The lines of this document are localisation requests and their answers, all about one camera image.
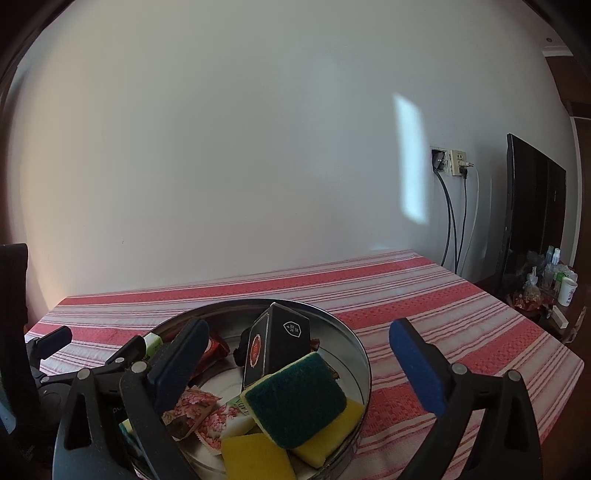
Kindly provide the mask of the white wall power socket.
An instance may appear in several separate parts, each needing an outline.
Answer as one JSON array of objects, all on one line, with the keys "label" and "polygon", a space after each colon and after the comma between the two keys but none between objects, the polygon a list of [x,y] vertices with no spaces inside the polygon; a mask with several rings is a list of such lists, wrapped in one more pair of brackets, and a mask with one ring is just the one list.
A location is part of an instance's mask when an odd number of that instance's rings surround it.
[{"label": "white wall power socket", "polygon": [[457,149],[444,150],[441,148],[432,148],[431,158],[435,172],[444,172],[453,177],[466,178],[468,170],[475,167],[472,162],[467,160],[466,153]]}]

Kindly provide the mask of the black gold gift box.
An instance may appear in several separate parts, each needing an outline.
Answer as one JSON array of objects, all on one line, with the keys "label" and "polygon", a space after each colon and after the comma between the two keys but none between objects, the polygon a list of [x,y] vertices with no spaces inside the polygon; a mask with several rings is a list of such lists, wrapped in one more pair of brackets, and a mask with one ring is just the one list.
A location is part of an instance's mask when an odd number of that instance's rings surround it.
[{"label": "black gold gift box", "polygon": [[242,389],[310,352],[311,329],[308,317],[273,302],[250,328]]}]

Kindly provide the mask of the red snack packet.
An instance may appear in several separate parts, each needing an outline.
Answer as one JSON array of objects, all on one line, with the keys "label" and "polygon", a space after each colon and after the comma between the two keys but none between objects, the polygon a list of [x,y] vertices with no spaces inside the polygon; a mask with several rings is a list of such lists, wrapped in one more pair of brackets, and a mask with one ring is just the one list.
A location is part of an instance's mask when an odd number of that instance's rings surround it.
[{"label": "red snack packet", "polygon": [[211,365],[228,357],[229,347],[221,337],[211,333],[204,354],[200,358],[202,365]]}]

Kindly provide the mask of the black monitor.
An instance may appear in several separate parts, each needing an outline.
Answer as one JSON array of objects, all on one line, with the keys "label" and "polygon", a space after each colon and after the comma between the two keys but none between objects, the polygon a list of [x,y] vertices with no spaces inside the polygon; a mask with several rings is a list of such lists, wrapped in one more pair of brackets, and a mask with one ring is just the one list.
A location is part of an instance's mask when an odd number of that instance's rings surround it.
[{"label": "black monitor", "polygon": [[507,135],[507,201],[497,284],[517,277],[562,243],[566,170],[518,136]]}]

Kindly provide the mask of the red white striped tablecloth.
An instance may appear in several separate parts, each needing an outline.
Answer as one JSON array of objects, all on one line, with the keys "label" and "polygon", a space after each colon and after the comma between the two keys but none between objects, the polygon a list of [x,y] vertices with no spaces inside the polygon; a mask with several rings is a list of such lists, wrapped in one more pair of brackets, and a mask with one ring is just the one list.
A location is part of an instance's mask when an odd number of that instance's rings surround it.
[{"label": "red white striped tablecloth", "polygon": [[65,295],[29,331],[68,326],[72,342],[44,361],[47,373],[102,364],[117,348],[161,322],[202,305],[242,298],[296,300],[325,310],[351,328],[372,368],[369,417],[348,479],[394,479],[434,424],[398,366],[388,342],[405,317],[453,362],[500,375],[519,371],[539,433],[547,436],[583,371],[583,361],[526,317],[412,251],[212,280],[191,286],[123,293]]}]

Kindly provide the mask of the white snack packet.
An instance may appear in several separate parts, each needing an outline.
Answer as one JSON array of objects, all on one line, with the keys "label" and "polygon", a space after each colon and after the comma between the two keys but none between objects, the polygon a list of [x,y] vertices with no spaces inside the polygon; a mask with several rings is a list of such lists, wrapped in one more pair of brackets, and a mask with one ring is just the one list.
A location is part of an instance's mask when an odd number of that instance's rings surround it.
[{"label": "white snack packet", "polygon": [[197,386],[186,388],[174,408],[162,414],[168,433],[176,441],[183,440],[197,429],[220,399]]}]

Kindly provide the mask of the black yarn ball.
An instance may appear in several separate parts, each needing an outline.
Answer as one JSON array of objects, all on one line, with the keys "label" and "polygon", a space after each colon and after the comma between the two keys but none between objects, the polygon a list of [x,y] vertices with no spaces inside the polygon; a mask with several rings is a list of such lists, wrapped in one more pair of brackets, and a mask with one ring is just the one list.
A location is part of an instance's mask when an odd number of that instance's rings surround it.
[{"label": "black yarn ball", "polygon": [[249,351],[249,334],[252,328],[247,327],[245,330],[240,333],[238,347],[235,348],[232,352],[233,360],[235,360],[235,365],[243,368],[245,367],[245,361],[247,352]]}]

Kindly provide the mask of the white cup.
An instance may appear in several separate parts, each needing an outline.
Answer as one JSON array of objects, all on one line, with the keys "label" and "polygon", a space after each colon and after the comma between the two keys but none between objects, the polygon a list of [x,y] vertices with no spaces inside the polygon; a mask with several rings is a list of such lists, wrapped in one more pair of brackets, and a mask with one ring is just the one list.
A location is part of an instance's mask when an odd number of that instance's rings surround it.
[{"label": "white cup", "polygon": [[568,307],[576,292],[578,284],[571,278],[564,277],[561,281],[560,290],[558,294],[558,303],[563,307]]}]

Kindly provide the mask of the blue round metal tin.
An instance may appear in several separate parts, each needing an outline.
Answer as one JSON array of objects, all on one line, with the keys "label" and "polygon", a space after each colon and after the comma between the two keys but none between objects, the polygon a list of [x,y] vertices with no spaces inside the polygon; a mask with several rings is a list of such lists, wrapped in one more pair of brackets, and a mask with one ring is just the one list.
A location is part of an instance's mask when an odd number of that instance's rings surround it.
[{"label": "blue round metal tin", "polygon": [[[238,299],[208,305],[185,311],[167,320],[162,320],[150,329],[163,342],[170,342],[184,327],[185,323],[198,318],[208,323],[211,332],[221,337],[231,348],[238,347],[242,331],[266,310],[272,299]],[[367,406],[372,390],[372,371],[368,355],[358,336],[341,320],[324,310],[296,301],[281,300],[280,304],[308,317],[311,337],[318,339],[318,354],[329,366],[338,372],[337,380],[342,391],[349,399]],[[207,392],[217,395],[221,404],[237,396],[242,390],[242,368],[235,365],[231,356],[218,361],[193,380],[194,384]],[[361,440],[359,422],[353,432],[342,442],[322,465],[315,469],[296,455],[290,455],[291,466],[300,479],[341,479],[346,468],[352,462]],[[200,479],[224,479],[226,477],[224,461],[221,456],[214,456],[207,447],[191,434],[178,443],[186,459]]]}]

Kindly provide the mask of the green tissue pack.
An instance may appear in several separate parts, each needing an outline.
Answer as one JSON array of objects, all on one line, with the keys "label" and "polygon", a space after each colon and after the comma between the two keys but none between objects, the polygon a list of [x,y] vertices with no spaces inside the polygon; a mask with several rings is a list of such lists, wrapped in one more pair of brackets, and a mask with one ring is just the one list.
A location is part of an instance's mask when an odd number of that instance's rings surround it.
[{"label": "green tissue pack", "polygon": [[145,344],[144,359],[149,360],[154,357],[157,351],[163,346],[163,341],[160,336],[153,332],[148,332],[143,336]]}]

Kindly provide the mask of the plain yellow sponge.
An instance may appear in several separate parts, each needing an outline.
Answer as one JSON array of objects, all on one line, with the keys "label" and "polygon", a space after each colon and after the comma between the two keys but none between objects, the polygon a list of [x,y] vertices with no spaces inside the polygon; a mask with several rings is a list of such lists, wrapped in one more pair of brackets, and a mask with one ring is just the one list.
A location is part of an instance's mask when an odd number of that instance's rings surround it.
[{"label": "plain yellow sponge", "polygon": [[296,480],[287,451],[263,433],[223,439],[221,454],[229,480]]}]

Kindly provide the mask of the clear spray bottle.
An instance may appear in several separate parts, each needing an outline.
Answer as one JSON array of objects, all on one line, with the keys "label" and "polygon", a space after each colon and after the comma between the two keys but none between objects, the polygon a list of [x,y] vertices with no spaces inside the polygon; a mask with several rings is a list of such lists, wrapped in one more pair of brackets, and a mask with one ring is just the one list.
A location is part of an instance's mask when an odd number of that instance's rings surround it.
[{"label": "clear spray bottle", "polygon": [[553,246],[549,246],[546,254],[545,266],[542,274],[542,288],[550,290],[554,283],[556,275],[556,267],[560,262],[561,250]]}]

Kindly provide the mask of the green yellow sponge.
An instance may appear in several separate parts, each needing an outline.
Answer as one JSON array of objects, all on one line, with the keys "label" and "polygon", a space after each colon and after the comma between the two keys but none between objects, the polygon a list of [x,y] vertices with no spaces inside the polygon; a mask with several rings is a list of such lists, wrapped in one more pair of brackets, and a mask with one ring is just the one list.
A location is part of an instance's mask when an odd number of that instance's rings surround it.
[{"label": "green yellow sponge", "polygon": [[315,352],[257,380],[240,398],[270,441],[315,469],[324,467],[366,411]]}]

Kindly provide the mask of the cream pink snack packet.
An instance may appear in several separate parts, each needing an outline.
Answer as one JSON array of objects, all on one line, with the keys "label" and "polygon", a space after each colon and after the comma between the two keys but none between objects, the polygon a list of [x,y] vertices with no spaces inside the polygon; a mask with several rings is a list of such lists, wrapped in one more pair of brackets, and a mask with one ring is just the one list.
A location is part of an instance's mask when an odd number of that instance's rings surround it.
[{"label": "cream pink snack packet", "polygon": [[212,455],[221,455],[222,440],[243,435],[249,430],[251,419],[235,403],[228,402],[202,420],[197,437]]}]

